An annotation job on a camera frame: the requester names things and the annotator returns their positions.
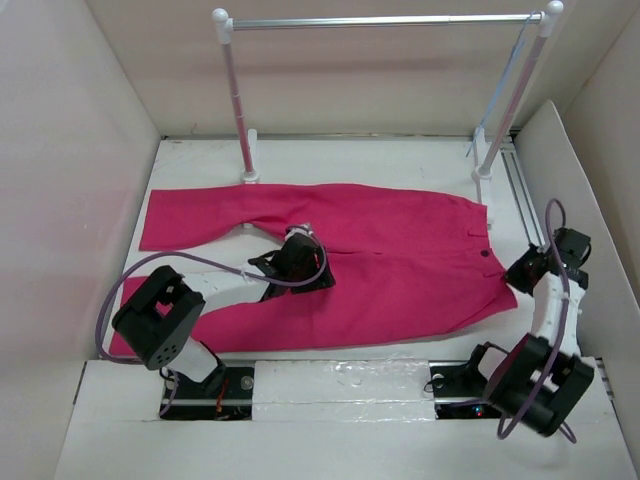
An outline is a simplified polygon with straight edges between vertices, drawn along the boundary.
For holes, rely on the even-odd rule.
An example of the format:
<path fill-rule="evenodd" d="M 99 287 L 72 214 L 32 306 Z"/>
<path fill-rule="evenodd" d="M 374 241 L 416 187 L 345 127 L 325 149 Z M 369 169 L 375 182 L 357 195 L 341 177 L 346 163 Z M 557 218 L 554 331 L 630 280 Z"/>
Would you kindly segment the pink trousers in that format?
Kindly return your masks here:
<path fill-rule="evenodd" d="M 309 224 L 329 289 L 204 315 L 219 353 L 337 349 L 446 335 L 514 309 L 484 206 L 438 192 L 357 184 L 254 184 L 150 194 L 139 247 L 176 251 L 250 224 L 276 238 Z"/>

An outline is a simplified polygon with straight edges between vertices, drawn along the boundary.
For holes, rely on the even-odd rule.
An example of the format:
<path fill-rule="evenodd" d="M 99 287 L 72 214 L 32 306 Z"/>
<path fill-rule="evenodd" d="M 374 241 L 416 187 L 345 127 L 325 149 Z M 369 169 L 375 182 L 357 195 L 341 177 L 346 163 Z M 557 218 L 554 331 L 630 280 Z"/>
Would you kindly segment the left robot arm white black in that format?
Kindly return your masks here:
<path fill-rule="evenodd" d="M 307 225 L 288 228 L 279 249 L 240 267 L 180 255 L 214 269 L 182 275 L 169 265 L 156 268 L 115 313 L 112 326 L 148 370 L 167 369 L 175 383 L 188 380 L 205 397 L 223 389 L 227 367 L 192 338 L 202 316 L 335 285 L 328 254 Z"/>

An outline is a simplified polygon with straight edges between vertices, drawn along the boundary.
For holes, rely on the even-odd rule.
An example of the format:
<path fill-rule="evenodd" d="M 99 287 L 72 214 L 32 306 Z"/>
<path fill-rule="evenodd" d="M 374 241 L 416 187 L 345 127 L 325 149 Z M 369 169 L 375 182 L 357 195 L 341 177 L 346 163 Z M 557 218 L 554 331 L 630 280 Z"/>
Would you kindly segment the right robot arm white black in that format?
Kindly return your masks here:
<path fill-rule="evenodd" d="M 509 286 L 534 298 L 531 330 L 509 351 L 490 342 L 476 346 L 462 369 L 465 387 L 501 413 L 501 440 L 522 424 L 543 437 L 559 431 L 576 441 L 566 418 L 594 379 L 577 342 L 588 287 L 581 267 L 590 253 L 588 240 L 561 240 L 546 250 L 531 245 L 504 275 Z"/>

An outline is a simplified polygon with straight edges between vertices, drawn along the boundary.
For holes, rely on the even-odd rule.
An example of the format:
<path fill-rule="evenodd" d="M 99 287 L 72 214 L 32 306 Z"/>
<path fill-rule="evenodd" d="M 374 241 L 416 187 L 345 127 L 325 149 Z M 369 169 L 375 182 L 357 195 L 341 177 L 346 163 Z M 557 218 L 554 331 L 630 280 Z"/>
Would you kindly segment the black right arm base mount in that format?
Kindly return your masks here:
<path fill-rule="evenodd" d="M 485 342 L 477 345 L 468 360 L 430 361 L 423 392 L 434 402 L 437 420 L 498 419 L 501 413 L 485 399 L 490 375 L 508 351 Z"/>

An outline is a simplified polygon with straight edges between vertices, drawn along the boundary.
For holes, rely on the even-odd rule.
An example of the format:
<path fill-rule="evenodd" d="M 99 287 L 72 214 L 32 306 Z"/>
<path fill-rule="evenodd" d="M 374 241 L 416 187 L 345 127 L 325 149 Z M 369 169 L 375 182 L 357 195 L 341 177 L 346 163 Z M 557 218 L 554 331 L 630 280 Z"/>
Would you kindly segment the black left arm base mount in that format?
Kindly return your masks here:
<path fill-rule="evenodd" d="M 231 362 L 225 372 L 204 387 L 182 373 L 174 382 L 163 373 L 159 418 L 167 421 L 248 421 L 252 419 L 254 362 Z"/>

